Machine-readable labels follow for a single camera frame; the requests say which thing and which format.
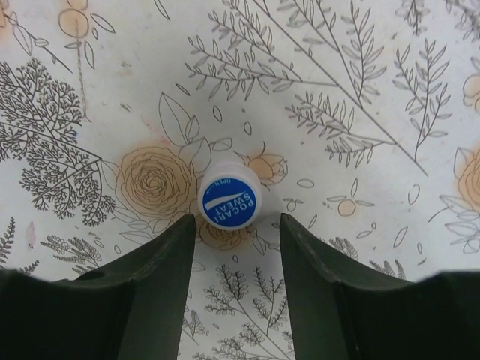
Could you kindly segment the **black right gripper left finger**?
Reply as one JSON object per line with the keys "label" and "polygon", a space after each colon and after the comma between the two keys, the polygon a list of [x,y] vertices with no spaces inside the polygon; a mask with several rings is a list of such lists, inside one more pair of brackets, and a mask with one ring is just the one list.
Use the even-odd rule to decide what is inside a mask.
{"label": "black right gripper left finger", "polygon": [[3,359],[175,359],[195,247],[187,214],[74,280],[1,272]]}

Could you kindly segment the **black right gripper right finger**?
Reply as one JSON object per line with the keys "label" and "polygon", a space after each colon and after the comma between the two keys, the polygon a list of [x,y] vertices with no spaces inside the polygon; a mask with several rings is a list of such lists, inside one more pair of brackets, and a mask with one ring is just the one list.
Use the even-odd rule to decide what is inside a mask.
{"label": "black right gripper right finger", "polygon": [[479,273],[383,274],[280,219],[297,359],[477,359]]}

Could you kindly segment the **blue white bottle cap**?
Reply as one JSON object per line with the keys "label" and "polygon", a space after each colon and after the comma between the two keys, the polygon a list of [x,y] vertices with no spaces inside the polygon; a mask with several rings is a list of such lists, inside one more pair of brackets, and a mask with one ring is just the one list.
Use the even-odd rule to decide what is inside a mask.
{"label": "blue white bottle cap", "polygon": [[263,195],[257,175],[244,164],[221,162],[206,172],[197,195],[199,211],[220,230],[241,230],[258,217]]}

